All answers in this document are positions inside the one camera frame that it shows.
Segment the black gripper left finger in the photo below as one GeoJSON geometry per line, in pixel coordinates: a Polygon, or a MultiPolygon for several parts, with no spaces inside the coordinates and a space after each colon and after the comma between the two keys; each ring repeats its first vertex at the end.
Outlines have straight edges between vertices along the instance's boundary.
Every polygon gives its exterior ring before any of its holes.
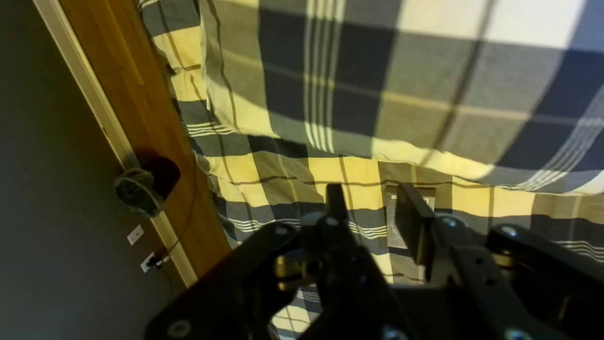
{"type": "Polygon", "coordinates": [[[143,340],[276,340],[272,319],[308,285],[321,313],[298,340],[385,340],[389,288],[347,226],[343,188],[296,226],[270,222],[145,326],[143,340]]]}

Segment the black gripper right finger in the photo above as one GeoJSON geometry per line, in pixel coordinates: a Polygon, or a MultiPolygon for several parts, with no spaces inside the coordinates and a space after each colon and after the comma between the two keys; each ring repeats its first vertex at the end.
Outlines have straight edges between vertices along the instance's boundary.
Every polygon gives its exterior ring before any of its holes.
{"type": "Polygon", "coordinates": [[[410,340],[604,340],[604,268],[527,228],[472,230],[396,188],[394,226],[423,283],[398,288],[410,340]]]}

